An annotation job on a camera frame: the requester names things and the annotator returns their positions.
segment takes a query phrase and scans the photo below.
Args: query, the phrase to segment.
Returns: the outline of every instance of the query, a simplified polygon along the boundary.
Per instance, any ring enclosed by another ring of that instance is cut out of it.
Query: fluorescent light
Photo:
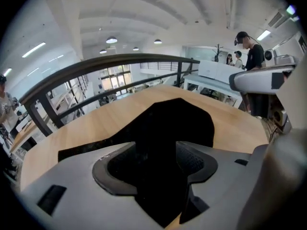
[[[162,41],[160,39],[156,39],[153,43],[154,44],[162,44]]]
[[[42,73],[46,72],[46,71],[49,71],[51,68],[48,68],[47,70],[44,70]]]
[[[31,53],[33,53],[34,51],[36,51],[37,49],[39,49],[41,46],[44,46],[46,43],[41,43],[39,45],[37,45],[36,47],[32,48],[30,51],[26,52],[23,55],[23,58],[26,58],[28,55],[30,55]]]
[[[258,41],[261,41],[262,39],[264,39],[267,35],[271,34],[271,32],[269,32],[268,30],[265,30],[258,38]]]
[[[295,14],[295,8],[292,5],[290,5],[286,11],[291,15]]]
[[[6,72],[3,74],[3,76],[6,77],[10,73],[11,70],[12,70],[11,68],[8,68]]]
[[[58,57],[55,57],[55,58],[51,59],[49,62],[51,62],[51,61],[53,61],[53,60],[55,60],[55,59],[61,58],[61,57],[63,57],[63,56],[64,56],[64,55],[60,55],[60,56],[58,56]]]
[[[28,76],[30,76],[33,72],[35,72],[35,71],[38,70],[38,69],[39,69],[39,67],[36,68],[35,70],[31,71],[31,72],[28,74]]]

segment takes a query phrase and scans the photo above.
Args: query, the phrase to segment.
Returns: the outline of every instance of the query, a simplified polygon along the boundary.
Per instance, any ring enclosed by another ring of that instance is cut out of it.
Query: white desk
[[[220,93],[229,95],[231,97],[234,97],[236,99],[236,102],[234,104],[235,108],[239,108],[241,102],[242,102],[242,96],[240,94],[240,92],[237,91],[233,91],[229,84],[224,83],[224,82],[220,82],[218,80],[215,79],[210,79],[210,78],[206,78],[206,77],[201,77],[198,75],[193,75],[193,74],[189,74],[187,76],[184,76],[184,85],[183,85],[183,89],[187,90],[188,89],[188,84],[195,84],[207,89],[211,89],[211,90],[215,90],[218,91]]]

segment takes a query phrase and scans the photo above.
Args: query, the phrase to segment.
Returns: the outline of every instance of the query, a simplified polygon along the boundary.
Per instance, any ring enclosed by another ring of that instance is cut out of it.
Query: black vent grille
[[[283,17],[282,19],[280,19],[274,26],[274,28],[279,27],[281,24],[283,24],[286,20],[288,20],[287,17]]]
[[[269,22],[269,26],[273,27],[280,19],[282,18],[282,14],[277,12],[277,14],[274,16],[274,18]]]

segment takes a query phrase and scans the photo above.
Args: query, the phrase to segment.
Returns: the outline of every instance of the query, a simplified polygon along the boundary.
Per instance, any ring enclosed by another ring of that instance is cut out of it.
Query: man
[[[5,129],[15,139],[18,134],[16,129],[20,124],[17,114],[14,112],[16,109],[16,102],[14,102],[11,94],[5,92],[6,77],[0,75],[0,124],[3,124]],[[30,150],[36,145],[35,140],[30,137],[23,145],[22,148]]]
[[[248,71],[260,69],[265,61],[263,48],[259,44],[252,42],[246,32],[239,32],[236,35],[236,42],[242,44],[243,49],[249,49],[245,69]]]
[[[259,44],[252,42],[251,37],[246,32],[239,32],[236,35],[236,44],[242,45],[243,49],[249,49],[248,60],[245,66],[247,71],[262,68],[263,62],[265,61],[263,48]],[[248,112],[251,112],[253,116],[267,116],[267,106],[269,104],[268,95],[256,93],[242,93],[241,95]]]
[[[236,51],[235,55],[236,55],[235,67],[242,68],[243,67],[243,63],[242,63],[242,60],[241,60],[241,56],[242,56],[241,51]]]

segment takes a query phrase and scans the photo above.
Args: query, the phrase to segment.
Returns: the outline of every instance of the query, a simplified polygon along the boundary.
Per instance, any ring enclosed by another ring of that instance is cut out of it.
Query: black cap
[[[239,32],[237,35],[236,35],[236,39],[239,39],[239,38],[243,38],[243,37],[249,37],[249,35],[246,33],[246,32]]]
[[[0,84],[4,84],[6,82],[6,77],[4,77],[2,74],[0,74]]]
[[[242,52],[241,51],[236,51],[235,54],[239,55],[240,57],[242,56]]]

